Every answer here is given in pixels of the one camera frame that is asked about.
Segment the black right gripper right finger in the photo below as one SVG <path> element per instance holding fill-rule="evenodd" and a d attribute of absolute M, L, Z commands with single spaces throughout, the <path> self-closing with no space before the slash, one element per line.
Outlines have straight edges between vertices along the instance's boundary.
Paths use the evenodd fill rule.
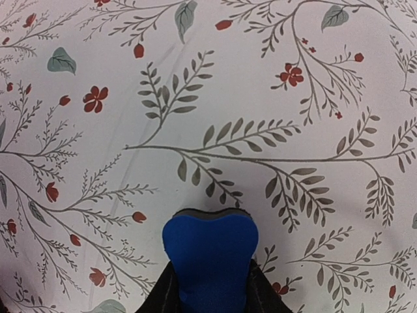
<path fill-rule="evenodd" d="M 250 262 L 244 312 L 293 313 L 276 293 L 255 260 L 251 260 Z"/>

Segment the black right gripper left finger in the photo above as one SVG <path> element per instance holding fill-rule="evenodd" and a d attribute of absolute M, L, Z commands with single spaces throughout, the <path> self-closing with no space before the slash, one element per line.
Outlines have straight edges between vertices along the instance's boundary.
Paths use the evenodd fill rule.
<path fill-rule="evenodd" d="M 143 304 L 136 310 L 136 313 L 180 312 L 182 312 L 182 308 L 179 297 L 179 283 L 173 264 L 169 262 Z"/>

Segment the blue whiteboard eraser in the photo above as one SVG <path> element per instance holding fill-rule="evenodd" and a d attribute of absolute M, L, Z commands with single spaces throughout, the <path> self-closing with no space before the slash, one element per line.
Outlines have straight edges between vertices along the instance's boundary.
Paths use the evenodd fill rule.
<path fill-rule="evenodd" d="M 243 312 L 250 263 L 259 242 L 242 209 L 183 209 L 164 226 L 162 241 L 179 283 L 183 312 Z"/>

